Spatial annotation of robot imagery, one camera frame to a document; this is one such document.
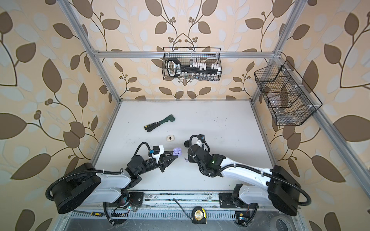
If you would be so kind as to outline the cream earbud charging case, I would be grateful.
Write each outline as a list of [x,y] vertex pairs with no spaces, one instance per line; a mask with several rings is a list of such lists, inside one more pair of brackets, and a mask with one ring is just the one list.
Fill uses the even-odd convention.
[[169,135],[169,136],[166,137],[166,141],[168,141],[168,142],[172,142],[174,140],[175,140],[174,135]]

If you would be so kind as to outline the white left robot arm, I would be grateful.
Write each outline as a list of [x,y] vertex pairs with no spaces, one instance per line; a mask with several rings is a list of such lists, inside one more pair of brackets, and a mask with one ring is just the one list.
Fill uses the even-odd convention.
[[181,154],[181,148],[166,151],[162,145],[150,147],[148,159],[134,153],[126,168],[118,171],[99,170],[85,163],[53,182],[45,192],[48,200],[55,202],[59,214],[66,214],[81,205],[103,203],[104,206],[130,207],[138,200],[130,196],[128,189],[135,187],[147,172],[165,169]]

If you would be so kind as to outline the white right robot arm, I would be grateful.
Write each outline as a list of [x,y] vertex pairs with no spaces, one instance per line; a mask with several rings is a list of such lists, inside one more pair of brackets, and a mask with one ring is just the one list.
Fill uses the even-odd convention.
[[192,135],[185,141],[188,158],[196,163],[202,175],[210,178],[226,177],[241,181],[228,203],[243,208],[250,204],[271,204],[278,211],[296,216],[299,207],[312,203],[310,195],[281,166],[272,169],[253,167],[224,155],[211,154],[204,135]]

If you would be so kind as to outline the purple earbud charging case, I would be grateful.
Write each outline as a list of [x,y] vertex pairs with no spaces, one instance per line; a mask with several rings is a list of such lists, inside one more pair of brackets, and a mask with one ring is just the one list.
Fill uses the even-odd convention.
[[181,156],[182,155],[182,149],[181,148],[174,148],[173,149],[173,155],[174,156]]

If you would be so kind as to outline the black round charging case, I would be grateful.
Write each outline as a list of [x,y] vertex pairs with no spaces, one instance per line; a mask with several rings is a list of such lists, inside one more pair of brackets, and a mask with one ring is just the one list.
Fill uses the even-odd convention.
[[190,147],[190,141],[189,141],[189,140],[185,141],[185,142],[184,142],[184,146],[185,146],[186,148],[189,148],[189,147]]

